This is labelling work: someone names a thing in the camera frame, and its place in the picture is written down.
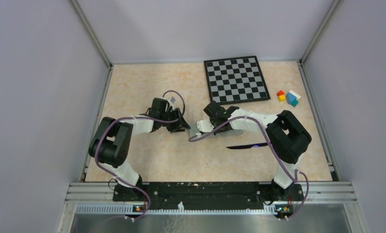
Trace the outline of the grey cloth napkin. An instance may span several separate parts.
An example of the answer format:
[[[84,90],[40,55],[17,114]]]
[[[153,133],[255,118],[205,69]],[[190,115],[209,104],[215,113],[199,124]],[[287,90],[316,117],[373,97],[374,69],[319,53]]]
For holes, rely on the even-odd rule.
[[[201,134],[201,136],[203,136],[205,134],[205,133],[201,133],[197,128],[191,128],[188,130],[188,132],[189,132],[189,137],[196,136],[197,133]],[[238,135],[242,135],[242,134],[243,134],[243,130],[231,130],[231,131],[217,133],[217,134],[212,133],[211,135],[209,135],[205,139],[228,137],[228,136],[238,136]]]

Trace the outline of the dark purple knife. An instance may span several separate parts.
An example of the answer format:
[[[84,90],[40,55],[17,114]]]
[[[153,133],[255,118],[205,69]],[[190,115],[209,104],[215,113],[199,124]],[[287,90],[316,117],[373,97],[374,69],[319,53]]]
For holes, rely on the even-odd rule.
[[[230,150],[244,150],[244,149],[250,149],[250,148],[260,148],[260,147],[266,147],[268,146],[268,143],[255,143],[255,144],[248,144],[248,145],[238,145],[238,146],[228,146],[227,149]]]

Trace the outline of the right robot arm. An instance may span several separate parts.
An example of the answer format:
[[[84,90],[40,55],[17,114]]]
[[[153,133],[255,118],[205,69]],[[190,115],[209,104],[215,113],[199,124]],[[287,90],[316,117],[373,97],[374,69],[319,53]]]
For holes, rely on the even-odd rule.
[[[215,101],[211,101],[204,112],[208,119],[196,123],[201,134],[242,130],[263,135],[278,165],[271,184],[261,193],[269,202],[288,200],[301,174],[300,161],[312,141],[296,116],[288,110],[275,115],[246,111],[237,106],[225,109]]]

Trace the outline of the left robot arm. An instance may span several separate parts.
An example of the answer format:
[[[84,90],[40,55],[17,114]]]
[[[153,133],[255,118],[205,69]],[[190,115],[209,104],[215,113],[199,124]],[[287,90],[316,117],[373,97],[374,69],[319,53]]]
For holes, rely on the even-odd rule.
[[[138,200],[143,194],[142,177],[127,161],[132,136],[152,133],[161,127],[170,133],[189,130],[183,112],[174,107],[171,99],[154,98],[144,114],[122,120],[104,117],[90,142],[88,153],[117,180],[119,192],[124,191],[130,200]]]

